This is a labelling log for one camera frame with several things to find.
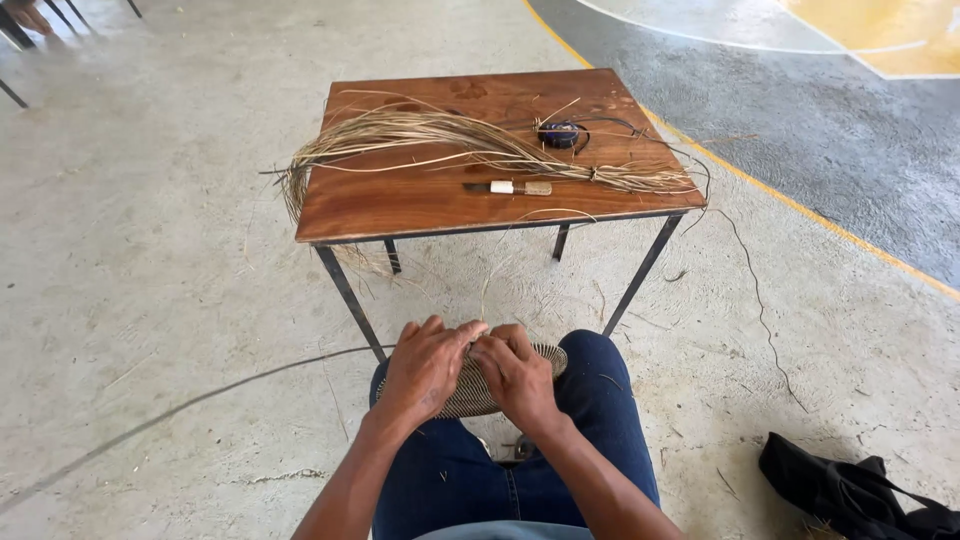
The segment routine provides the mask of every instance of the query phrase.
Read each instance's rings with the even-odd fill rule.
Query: table top
[[[344,108],[368,110],[400,102],[404,104],[397,106],[399,110],[419,107],[398,96],[342,93],[346,89],[396,92],[491,123],[522,125],[529,122],[529,129],[512,133],[538,146],[540,142],[533,131],[534,118],[546,118],[576,98],[580,100],[551,120],[563,120],[574,114],[616,116],[638,130],[647,128],[650,136],[658,136],[612,69],[333,83],[324,128],[360,114]],[[665,161],[680,168],[673,153],[656,141],[596,133],[630,135],[628,128],[612,122],[590,122],[587,127],[590,142],[575,158],[571,150],[548,151],[563,156],[564,160],[573,158],[587,165],[622,165],[627,161],[647,160]],[[337,164],[369,169],[412,160],[432,160],[457,152],[460,149],[447,145],[418,145],[356,156]],[[631,194],[591,182],[554,183],[553,193],[547,197],[466,191],[463,183],[510,180],[509,173],[467,161],[463,167],[439,171],[427,171],[427,168],[429,166],[372,173],[314,167],[300,213],[297,242],[336,244],[506,229],[521,218],[531,223],[515,225],[516,228],[592,221],[582,213],[564,210],[527,215],[543,209],[572,209],[604,221],[679,213],[706,205],[697,190],[664,195]],[[533,176],[514,176],[514,179],[518,182],[547,180]]]

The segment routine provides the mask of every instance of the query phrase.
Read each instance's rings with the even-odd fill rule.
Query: left hand
[[[387,385],[373,409],[399,420],[413,432],[436,416],[457,387],[464,350],[486,331],[487,323],[470,321],[446,330],[437,315],[400,333],[387,368]]]

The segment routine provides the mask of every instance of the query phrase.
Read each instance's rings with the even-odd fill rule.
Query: yellow painted line
[[[528,0],[522,0],[522,1],[523,1],[524,4],[526,4],[527,9],[530,10],[530,14],[533,15],[533,17],[537,20],[537,22],[539,22],[539,24],[543,27],[543,29],[546,30],[547,34],[549,34],[549,35],[552,36],[554,39],[556,39],[557,42],[559,42],[559,43],[564,47],[564,49],[567,50],[567,52],[569,52],[571,55],[573,55],[573,58],[575,58],[575,59],[577,59],[578,61],[580,61],[580,63],[583,64],[584,67],[587,67],[587,68],[590,68],[590,69],[593,68],[593,65],[592,65],[590,62],[588,62],[586,59],[584,59],[584,57],[580,56],[580,53],[578,53],[577,51],[575,51],[575,50],[573,49],[573,47],[571,47],[569,44],[567,44],[567,42],[564,41],[564,39],[563,39],[562,37],[558,36],[557,33],[554,32],[553,29],[550,28],[550,27],[546,24],[546,22],[543,21],[542,18],[540,18],[540,15],[537,14],[537,12],[534,10],[533,6],[530,5],[530,2],[529,2]],[[932,277],[932,276],[928,276],[928,275],[925,274],[924,272],[921,272],[920,270],[914,268],[913,266],[907,264],[906,262],[903,262],[902,260],[900,260],[900,259],[898,259],[898,258],[896,258],[896,257],[894,257],[894,256],[892,256],[892,255],[890,255],[889,253],[881,250],[880,248],[878,248],[878,247],[875,246],[874,244],[871,244],[870,242],[864,240],[863,238],[857,236],[856,234],[851,233],[850,231],[847,231],[846,229],[838,226],[837,224],[833,223],[832,221],[824,218],[823,216],[821,216],[821,215],[818,214],[817,212],[815,212],[815,211],[813,211],[813,210],[805,207],[804,205],[801,205],[801,204],[798,203],[797,201],[794,201],[794,200],[791,199],[790,197],[787,197],[786,195],[780,193],[779,191],[775,190],[773,187],[770,187],[769,185],[764,184],[763,182],[757,180],[756,178],[750,176],[749,174],[741,171],[740,169],[736,168],[735,166],[733,166],[732,164],[730,164],[730,163],[727,162],[726,160],[723,160],[722,158],[720,158],[720,157],[717,156],[716,154],[713,154],[710,150],[707,150],[707,149],[704,148],[703,146],[701,146],[701,145],[697,144],[696,142],[694,142],[693,139],[691,139],[690,137],[684,135],[684,134],[683,134],[680,130],[678,130],[677,128],[671,126],[670,124],[667,124],[667,123],[666,123],[665,121],[663,121],[659,116],[657,116],[656,114],[654,114],[651,110],[647,109],[646,107],[643,107],[642,105],[640,105],[640,108],[643,110],[644,114],[646,114],[647,116],[649,116],[650,119],[654,121],[654,123],[660,125],[660,126],[663,127],[667,132],[673,134],[674,136],[676,136],[677,138],[679,138],[679,139],[682,140],[683,142],[687,143],[689,146],[695,148],[698,152],[701,152],[704,156],[706,156],[706,157],[709,158],[710,160],[716,162],[716,163],[717,163],[718,165],[720,165],[721,167],[727,169],[728,171],[730,171],[731,173],[733,173],[733,175],[736,176],[737,178],[740,178],[740,179],[742,179],[742,180],[745,180],[745,181],[747,181],[748,183],[753,184],[753,185],[755,185],[756,187],[759,187],[761,190],[763,190],[764,192],[766,192],[766,193],[768,193],[769,195],[773,196],[773,197],[774,197],[775,199],[777,199],[778,201],[786,204],[786,205],[789,206],[790,208],[796,210],[797,212],[799,212],[799,213],[802,214],[803,216],[805,216],[805,217],[807,217],[807,218],[815,221],[816,223],[819,223],[820,225],[822,225],[822,226],[823,226],[825,229],[827,229],[828,231],[836,234],[837,236],[840,236],[841,238],[843,238],[843,239],[845,239],[845,240],[848,240],[849,242],[851,242],[851,243],[855,244],[856,246],[860,247],[861,249],[863,249],[863,250],[865,250],[865,251],[873,254],[874,256],[876,256],[877,258],[879,258],[880,260],[882,260],[882,261],[884,261],[884,262],[886,262],[886,263],[888,263],[888,264],[891,264],[891,265],[899,268],[899,269],[902,270],[903,272],[906,272],[907,274],[913,276],[914,278],[917,278],[918,280],[920,280],[920,281],[922,281],[922,282],[930,285],[930,286],[933,287],[934,289],[936,289],[936,290],[938,290],[938,291],[946,294],[947,296],[949,296],[949,297],[952,298],[953,300],[955,300],[955,301],[957,301],[957,302],[960,302],[960,290],[957,290],[957,289],[955,289],[955,288],[947,285],[946,283],[940,282],[939,280],[937,280],[936,278],[934,278],[934,277]]]

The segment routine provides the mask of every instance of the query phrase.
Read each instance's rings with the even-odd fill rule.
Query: concrete floor
[[[0,100],[0,536],[289,536],[366,411],[371,354],[254,381],[110,443],[204,392],[364,344],[255,172],[317,132],[333,80],[580,64],[517,0],[141,2],[143,20],[90,4],[78,7],[95,32],[0,47],[0,74],[32,105]],[[664,510],[692,538],[803,538],[756,467],[770,430],[816,454],[883,456],[903,488],[960,506],[960,304],[709,165],[711,206],[750,251],[809,412],[775,366],[730,224],[708,213],[674,237],[613,337]],[[498,246],[502,233],[407,240],[408,281],[351,278],[392,342],[432,312],[476,317],[505,258],[488,320],[555,341],[602,328],[659,226],[584,227],[561,264],[547,230]],[[468,424],[495,449],[516,434],[502,417]]]

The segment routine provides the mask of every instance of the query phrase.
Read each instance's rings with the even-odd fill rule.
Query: right hand
[[[521,325],[496,327],[470,348],[493,400],[528,437],[537,442],[565,417],[553,397],[550,361],[538,355]]]

